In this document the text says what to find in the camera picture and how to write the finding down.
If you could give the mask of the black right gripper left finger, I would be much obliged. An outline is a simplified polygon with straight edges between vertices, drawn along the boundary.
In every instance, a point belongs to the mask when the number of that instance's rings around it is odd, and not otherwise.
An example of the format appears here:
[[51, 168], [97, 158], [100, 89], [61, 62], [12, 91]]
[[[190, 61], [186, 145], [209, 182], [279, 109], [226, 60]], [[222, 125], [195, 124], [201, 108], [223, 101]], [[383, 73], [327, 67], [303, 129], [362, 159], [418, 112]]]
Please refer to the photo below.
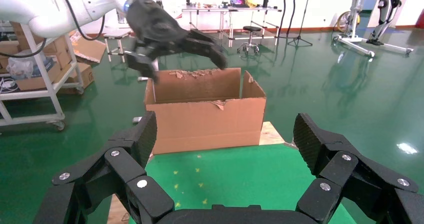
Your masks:
[[175, 204], [146, 172], [156, 139], [156, 114], [147, 111], [100, 151], [56, 173], [33, 222], [85, 224], [104, 199], [116, 195], [136, 223], [158, 223]]

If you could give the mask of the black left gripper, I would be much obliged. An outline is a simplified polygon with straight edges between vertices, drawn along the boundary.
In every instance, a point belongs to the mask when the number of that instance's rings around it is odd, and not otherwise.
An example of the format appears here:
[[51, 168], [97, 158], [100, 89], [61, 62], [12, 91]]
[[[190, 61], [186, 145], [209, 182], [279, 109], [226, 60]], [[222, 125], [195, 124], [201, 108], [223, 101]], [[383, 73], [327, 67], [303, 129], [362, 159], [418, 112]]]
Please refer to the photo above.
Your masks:
[[135, 34], [132, 51], [124, 51], [127, 65], [154, 83], [159, 82], [157, 57], [177, 53], [183, 40], [186, 53], [207, 57], [221, 70], [228, 66], [224, 49], [213, 37], [198, 29], [183, 29], [153, 0], [133, 0], [126, 20]]

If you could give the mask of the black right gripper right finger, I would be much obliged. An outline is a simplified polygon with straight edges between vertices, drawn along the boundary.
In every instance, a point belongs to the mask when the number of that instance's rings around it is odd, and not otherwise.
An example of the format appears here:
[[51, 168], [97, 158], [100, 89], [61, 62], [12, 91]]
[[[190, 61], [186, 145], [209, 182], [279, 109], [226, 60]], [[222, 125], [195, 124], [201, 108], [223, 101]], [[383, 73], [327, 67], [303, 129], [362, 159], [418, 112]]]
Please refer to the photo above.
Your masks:
[[326, 224], [348, 199], [377, 224], [423, 223], [424, 197], [418, 185], [362, 155], [344, 135], [324, 130], [299, 113], [293, 142], [315, 176], [297, 202], [297, 212]]

